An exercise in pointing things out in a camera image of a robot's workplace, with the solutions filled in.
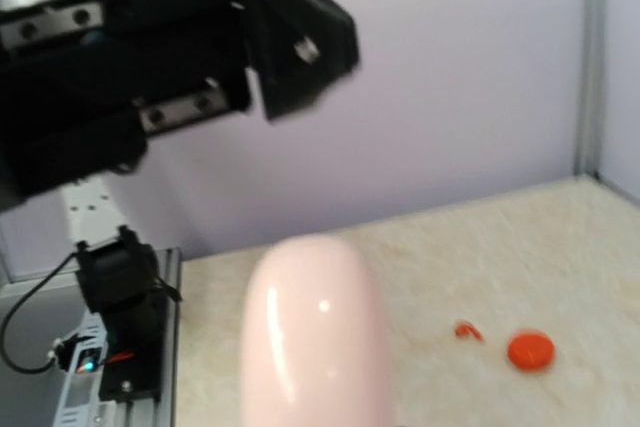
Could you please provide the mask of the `red earbud charging case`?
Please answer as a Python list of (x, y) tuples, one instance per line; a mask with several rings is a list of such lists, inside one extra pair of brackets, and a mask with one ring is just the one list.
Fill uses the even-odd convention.
[(555, 344), (539, 331), (515, 334), (507, 345), (507, 358), (518, 370), (538, 372), (548, 368), (555, 360)]

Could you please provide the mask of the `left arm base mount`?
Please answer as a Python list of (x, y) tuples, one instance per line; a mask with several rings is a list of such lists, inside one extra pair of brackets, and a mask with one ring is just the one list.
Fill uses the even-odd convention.
[(99, 388), (102, 401), (161, 397), (169, 298), (154, 289), (101, 313), (107, 350)]

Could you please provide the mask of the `pink earbud charging case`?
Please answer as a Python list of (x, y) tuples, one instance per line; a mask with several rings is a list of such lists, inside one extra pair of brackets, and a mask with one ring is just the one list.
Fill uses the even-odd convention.
[(295, 237), (257, 263), (242, 318), (239, 423), (394, 425), (386, 313), (353, 245)]

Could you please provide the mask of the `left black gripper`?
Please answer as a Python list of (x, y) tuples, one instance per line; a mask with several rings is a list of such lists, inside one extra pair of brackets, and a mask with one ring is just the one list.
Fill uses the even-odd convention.
[(105, 170), (150, 137), (243, 112), (248, 57), (232, 0), (44, 0), (1, 8), (1, 207)]

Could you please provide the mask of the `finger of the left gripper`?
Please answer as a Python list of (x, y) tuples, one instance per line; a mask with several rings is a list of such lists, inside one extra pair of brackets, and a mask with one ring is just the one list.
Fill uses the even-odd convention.
[(306, 109), (359, 64), (353, 18), (334, 0), (237, 0), (264, 113)]

